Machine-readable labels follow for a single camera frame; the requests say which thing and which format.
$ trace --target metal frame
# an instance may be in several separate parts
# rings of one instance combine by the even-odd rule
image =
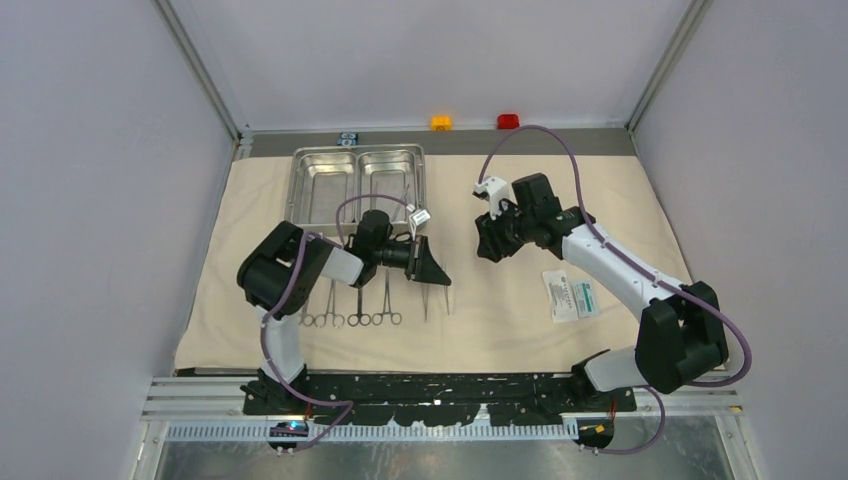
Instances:
[[[250,130],[250,124],[247,121],[244,113],[238,105],[235,92],[227,82],[223,73],[223,69],[215,60],[214,51],[211,44],[205,39],[200,26],[200,21],[197,14],[194,12],[191,4],[183,0],[151,0],[157,7],[163,20],[168,25],[173,34],[177,46],[185,56],[190,68],[194,72],[201,87],[209,98],[209,102],[221,119],[221,122],[226,127],[227,131],[234,139],[238,139],[243,135],[248,135],[253,132]],[[674,34],[669,40],[669,44],[663,52],[660,61],[655,67],[648,84],[646,85],[633,113],[629,120],[624,124],[628,132],[634,132],[639,125],[642,117],[645,115],[648,107],[653,102],[662,85],[665,83],[670,72],[680,59],[681,54],[686,49],[692,35],[697,30],[707,9],[712,5],[713,0],[690,0],[683,18],[677,25]],[[577,125],[559,125],[559,127],[577,128]],[[604,125],[579,125],[580,128],[587,127],[604,127],[614,128],[613,124]],[[380,127],[371,129],[359,129],[360,131],[415,131],[423,127]],[[480,129],[481,126],[457,126],[457,129]],[[316,134],[323,131],[304,131],[304,132],[260,132],[260,133],[302,133]]]
[[[187,7],[182,6],[181,11],[178,12],[171,0],[151,0],[151,2],[159,11],[159,14],[162,16],[162,19],[171,31],[171,35],[177,43],[177,47],[179,47],[188,62],[189,68],[200,83],[200,87],[206,94],[206,98],[209,99],[209,103],[212,105],[212,108],[215,109],[215,113],[217,113],[218,118],[224,125],[224,128],[227,129],[227,132],[229,132],[230,137],[232,137],[233,140],[238,139],[243,130],[249,127],[247,123],[241,122],[240,117],[242,117],[242,115],[240,115],[240,112],[238,120],[234,118],[232,109],[237,108],[237,106],[232,105],[232,102],[229,102],[230,104],[228,105],[224,100],[220,91],[220,85],[222,83],[221,79],[219,78],[217,84],[212,79],[212,75],[209,73],[207,64],[204,63],[200,52],[198,52],[195,43],[192,41],[192,37],[187,31],[184,23],[185,17],[188,16],[185,11],[185,8]]]
[[[698,29],[698,25],[701,24],[704,14],[707,13],[707,9],[709,9],[712,3],[713,0],[691,0],[689,3],[689,8],[683,14],[683,18],[677,25],[677,29],[671,36],[671,41],[669,41],[662,58],[660,58],[657,67],[654,69],[654,73],[651,75],[651,79],[648,81],[648,85],[645,87],[645,91],[642,92],[642,96],[636,103],[636,108],[633,110],[633,114],[630,115],[630,120],[627,121],[626,128],[631,134],[636,131],[636,127],[639,126],[639,122],[642,121],[648,107],[651,106],[660,88],[665,84],[669,74],[675,65],[677,65],[680,56],[683,54],[686,46],[689,45],[692,35],[695,34],[695,30]]]
[[[706,375],[705,378],[719,380],[727,376],[728,374],[724,372],[714,372]],[[140,420],[146,424],[146,430],[132,478],[137,480],[155,478],[162,446],[167,440],[171,422],[178,422],[178,425],[188,424],[186,421],[189,421],[191,424],[198,425],[207,423],[216,426],[227,424],[239,426],[245,425],[246,421],[261,423],[300,419],[300,417],[286,415],[246,416],[242,414],[245,394],[239,390],[239,386],[253,379],[255,377],[252,376],[154,378]],[[618,416],[659,416],[656,402],[649,393],[637,389],[635,395],[637,410],[619,412]],[[748,450],[748,440],[743,429],[746,421],[745,412],[732,387],[710,390],[683,387],[671,395],[664,395],[663,403],[668,416],[714,418],[734,476],[739,479],[760,478]],[[581,418],[597,418],[598,413],[565,413],[562,417],[568,423]],[[486,410],[481,409],[475,421],[484,423],[488,419]],[[504,435],[515,440],[513,433],[507,430],[503,432]],[[527,439],[536,438],[528,435]],[[221,437],[221,441],[227,440],[226,436]],[[362,441],[373,440],[374,438],[367,438]]]

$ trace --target white wall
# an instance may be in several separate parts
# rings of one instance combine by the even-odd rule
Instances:
[[[179,0],[253,129],[623,125],[689,0]]]
[[[0,2],[0,131],[0,478],[126,478],[232,143],[144,0]]]
[[[638,130],[689,267],[748,333],[772,478],[845,478],[848,3],[717,1]]]

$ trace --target fabric mat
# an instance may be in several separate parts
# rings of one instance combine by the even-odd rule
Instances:
[[[494,264],[477,258],[474,219],[487,204],[471,195],[485,156],[428,156],[428,209],[422,234],[453,279],[447,314],[442,287],[429,289],[425,321],[422,287],[390,273],[392,307],[400,326],[301,327],[311,369],[405,372],[568,371],[603,349],[636,342],[637,320],[596,282],[601,315],[553,323],[541,273],[564,269],[569,280],[588,275],[533,245]],[[690,281],[668,220],[635,157],[578,157],[586,206],[609,234],[659,270]],[[233,164],[209,245],[188,329],[176,354],[177,368],[256,368],[259,323],[236,271],[283,219],[291,157],[250,158]],[[566,156],[498,156],[489,174],[511,182],[545,173],[563,208],[576,205]],[[383,305],[385,269],[364,289],[366,313]],[[329,281],[319,280],[309,313],[323,313]],[[336,311],[355,311],[355,289],[336,285]]]

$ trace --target metal tray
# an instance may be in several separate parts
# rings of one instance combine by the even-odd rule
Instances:
[[[285,219],[335,237],[336,208],[355,195],[383,193],[425,208],[424,151],[420,145],[361,145],[301,148],[292,157]],[[406,212],[385,199],[363,199],[345,207],[342,230],[353,232],[368,209],[392,217],[395,233],[407,230]]]

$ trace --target surgical instrument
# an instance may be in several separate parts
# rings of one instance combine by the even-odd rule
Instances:
[[[375,313],[374,315],[372,315],[374,325],[380,325],[381,323],[383,323],[383,320],[387,316],[388,316],[389,321],[392,322],[392,325],[400,325],[401,322],[403,322],[403,315],[401,315],[400,312],[393,312],[392,311],[392,292],[391,292],[391,289],[389,288],[389,270],[388,269],[386,270],[386,289],[384,290],[384,293],[383,293],[383,311],[380,312],[380,313]]]

